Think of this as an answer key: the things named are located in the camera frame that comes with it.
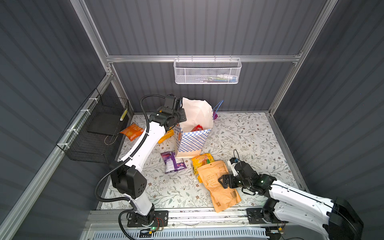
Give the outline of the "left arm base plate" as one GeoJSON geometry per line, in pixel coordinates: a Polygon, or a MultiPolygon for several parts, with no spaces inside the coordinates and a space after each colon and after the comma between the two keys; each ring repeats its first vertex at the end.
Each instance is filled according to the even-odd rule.
{"type": "Polygon", "coordinates": [[[169,220],[169,211],[155,210],[149,212],[147,216],[130,211],[127,217],[128,228],[139,227],[166,227],[169,220]]]}

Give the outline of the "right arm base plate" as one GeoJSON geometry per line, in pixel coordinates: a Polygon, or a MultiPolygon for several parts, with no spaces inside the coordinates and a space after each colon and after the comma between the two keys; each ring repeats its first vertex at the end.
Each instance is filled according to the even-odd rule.
{"type": "Polygon", "coordinates": [[[264,211],[263,208],[247,208],[247,218],[250,224],[278,224],[282,221],[268,211],[264,211]]]}

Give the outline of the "red gummy snack bag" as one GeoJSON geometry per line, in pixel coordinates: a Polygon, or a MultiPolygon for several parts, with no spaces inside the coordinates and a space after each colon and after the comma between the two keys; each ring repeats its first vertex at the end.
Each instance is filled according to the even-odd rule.
{"type": "Polygon", "coordinates": [[[197,126],[195,126],[192,130],[191,130],[191,132],[197,132],[197,131],[202,131],[203,130],[203,127],[201,126],[201,125],[197,125],[197,126]]]}

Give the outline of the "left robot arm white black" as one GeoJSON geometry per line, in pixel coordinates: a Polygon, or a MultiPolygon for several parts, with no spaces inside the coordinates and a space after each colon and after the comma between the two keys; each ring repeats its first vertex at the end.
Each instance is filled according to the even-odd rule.
{"type": "Polygon", "coordinates": [[[121,158],[110,173],[113,187],[123,196],[119,201],[129,201],[134,211],[142,216],[151,214],[153,204],[145,193],[147,179],[142,174],[144,165],[158,141],[165,133],[187,120],[183,100],[170,94],[167,96],[147,95],[140,100],[140,107],[146,120],[146,127],[133,148],[121,158]],[[149,97],[164,99],[163,106],[148,115],[143,101],[149,97]]]}

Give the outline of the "blue checkered paper bag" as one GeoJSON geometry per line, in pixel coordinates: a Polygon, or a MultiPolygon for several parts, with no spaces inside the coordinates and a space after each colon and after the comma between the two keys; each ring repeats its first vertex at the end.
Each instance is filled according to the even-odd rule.
{"type": "Polygon", "coordinates": [[[205,100],[183,98],[187,120],[175,128],[176,158],[193,158],[201,153],[223,102],[212,107],[205,100]]]}

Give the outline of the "brown kraft pouch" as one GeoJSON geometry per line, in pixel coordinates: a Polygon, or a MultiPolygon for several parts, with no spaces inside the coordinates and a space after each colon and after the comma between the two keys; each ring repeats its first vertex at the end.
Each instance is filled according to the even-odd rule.
{"type": "Polygon", "coordinates": [[[219,178],[227,175],[228,169],[223,161],[215,161],[199,167],[199,177],[210,192],[216,213],[220,213],[242,201],[236,189],[224,188],[219,178]]]}

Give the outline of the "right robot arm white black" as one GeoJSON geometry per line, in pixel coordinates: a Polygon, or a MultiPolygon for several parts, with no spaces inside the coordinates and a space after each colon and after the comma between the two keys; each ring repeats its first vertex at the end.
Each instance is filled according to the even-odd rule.
{"type": "Polygon", "coordinates": [[[241,188],[247,195],[267,198],[258,215],[267,223],[293,223],[329,240],[360,240],[364,223],[343,198],[319,197],[293,188],[275,177],[258,174],[249,164],[232,158],[231,174],[218,181],[223,188],[241,188]]]}

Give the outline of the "yellow gummy bag front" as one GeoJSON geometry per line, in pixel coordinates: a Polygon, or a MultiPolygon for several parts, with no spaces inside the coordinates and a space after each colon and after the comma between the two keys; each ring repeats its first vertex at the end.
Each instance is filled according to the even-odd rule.
{"type": "Polygon", "coordinates": [[[197,177],[199,183],[202,183],[201,177],[199,176],[199,173],[198,173],[198,168],[214,162],[215,159],[211,154],[206,153],[206,154],[202,154],[192,158],[191,161],[193,166],[193,173],[197,177]]]}

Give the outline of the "purple white snack bag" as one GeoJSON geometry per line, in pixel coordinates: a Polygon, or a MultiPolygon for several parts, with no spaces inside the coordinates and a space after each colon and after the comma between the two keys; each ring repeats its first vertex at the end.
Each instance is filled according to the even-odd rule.
{"type": "Polygon", "coordinates": [[[165,163],[165,174],[179,172],[187,169],[187,165],[182,158],[176,158],[175,152],[161,153],[161,157],[165,163]]]}

